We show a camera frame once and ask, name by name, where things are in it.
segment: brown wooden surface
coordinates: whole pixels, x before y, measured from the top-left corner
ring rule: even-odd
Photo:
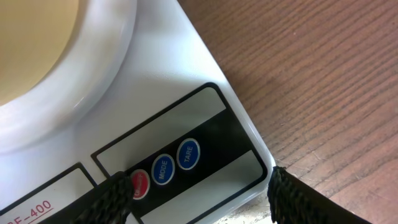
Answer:
[[[278,165],[398,223],[398,1],[179,2]]]

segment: kitchen scale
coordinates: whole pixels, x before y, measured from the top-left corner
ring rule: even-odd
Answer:
[[[89,112],[0,154],[0,223],[39,223],[118,171],[128,223],[213,223],[266,188],[274,160],[178,2],[138,1],[135,19]]]

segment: label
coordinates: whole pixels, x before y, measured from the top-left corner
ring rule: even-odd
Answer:
[[[134,186],[134,200],[144,198],[149,191],[150,180],[148,173],[143,169],[135,170],[131,175],[131,182]]]
[[[200,157],[199,143],[188,138],[181,142],[177,151],[177,164],[183,170],[190,170],[196,166]]]
[[[0,223],[39,223],[65,208],[92,188],[92,183],[81,169],[75,169],[7,211],[0,217]]]
[[[165,185],[174,176],[174,160],[168,154],[158,156],[152,165],[152,179],[156,184]]]

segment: black border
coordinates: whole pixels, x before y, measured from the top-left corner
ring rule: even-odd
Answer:
[[[93,185],[93,187],[96,187],[97,184],[94,181],[94,179],[89,175],[89,173],[87,172],[86,168],[83,166],[83,164],[81,162],[76,163],[75,165],[67,168],[65,171],[63,171],[62,173],[56,175],[55,177],[53,177],[52,179],[50,179],[49,181],[47,181],[46,183],[42,184],[41,186],[37,187],[36,189],[34,189],[33,191],[29,192],[27,195],[21,197],[20,199],[16,200],[15,202],[13,202],[12,204],[8,205],[6,208],[4,208],[3,210],[0,210],[0,216],[3,216],[4,214],[6,214],[7,212],[9,212],[10,210],[12,210],[13,208],[17,207],[18,205],[20,205],[21,203],[25,202],[26,200],[30,199],[31,197],[33,197],[34,195],[36,195],[37,193],[41,192],[42,190],[44,190],[45,188],[47,188],[48,186],[54,184],[56,181],[64,178],[66,175],[70,174],[72,171],[76,170],[76,169],[80,169],[83,174],[86,176],[86,178],[90,181],[90,183]]]
[[[232,110],[231,106],[229,105],[228,101],[226,100],[226,98],[224,97],[222,91],[220,90],[220,88],[218,87],[217,84],[209,82],[209,83],[205,83],[202,86],[199,86],[197,89],[193,90],[192,92],[188,93],[187,95],[185,95],[184,97],[182,97],[181,99],[177,100],[176,102],[172,103],[170,106],[162,109],[160,112],[156,113],[155,115],[153,115],[152,117],[148,118],[147,120],[145,120],[144,122],[142,122],[141,124],[138,124],[136,127],[132,128],[131,130],[129,130],[128,132],[122,134],[120,137],[116,138],[115,140],[111,141],[110,143],[108,143],[107,145],[105,145],[104,147],[102,147],[101,149],[98,149],[97,151],[95,151],[94,153],[92,153],[91,158],[94,160],[95,164],[99,167],[99,169],[101,170],[101,172],[105,175],[106,178],[110,178],[110,174],[106,171],[106,169],[102,166],[102,164],[100,163],[100,161],[97,159],[97,156],[99,154],[101,154],[102,152],[104,152],[105,150],[109,149],[111,146],[115,145],[116,143],[118,143],[119,141],[123,140],[124,138],[128,137],[130,134],[136,132],[138,129],[144,127],[145,125],[149,124],[150,122],[152,122],[153,120],[155,120],[156,118],[162,116],[164,113],[168,112],[169,110],[171,110],[172,108],[176,107],[177,105],[179,105],[180,103],[184,102],[185,100],[189,99],[191,96],[197,94],[198,92],[202,91],[205,88],[212,88],[214,89],[219,98],[221,99],[221,101],[224,103],[225,107],[227,110],[229,110],[233,116],[240,122],[240,120],[238,119],[238,117],[236,116],[235,112]],[[224,206],[225,204],[227,204],[228,202],[232,201],[233,199],[235,199],[236,197],[238,197],[239,195],[245,193],[246,191],[248,191],[249,189],[251,189],[252,187],[254,187],[255,185],[259,184],[260,182],[262,182],[263,180],[266,179],[267,175],[268,175],[268,170],[267,167],[264,163],[264,161],[261,159],[261,156],[259,155],[259,153],[257,152],[256,147],[254,147],[254,145],[252,145],[253,148],[255,150],[253,150],[253,153],[255,155],[255,157],[257,158],[257,160],[259,161],[261,167],[262,167],[262,175],[255,181],[253,181],[251,184],[247,185],[246,187],[244,187],[243,189],[241,189],[240,191],[236,192],[235,194],[229,196],[227,199],[223,200],[222,202],[218,203],[217,205],[215,205],[214,207],[210,208],[209,210],[203,212],[201,215],[197,216],[196,218],[194,218],[193,220],[189,221],[187,224],[189,223],[196,223],[199,220],[201,220],[202,218],[204,218],[205,216],[209,215],[210,213],[214,212],[215,210],[219,209],[220,207]],[[142,220],[140,218],[137,218],[137,221],[140,224],[144,224],[142,222]]]

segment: blue button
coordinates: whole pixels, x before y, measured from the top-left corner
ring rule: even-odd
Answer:
[[[152,179],[156,184],[165,185],[174,176],[174,160],[168,154],[158,156],[152,165]]]
[[[196,166],[200,157],[199,143],[188,138],[181,142],[177,151],[177,164],[183,170],[190,170]]]

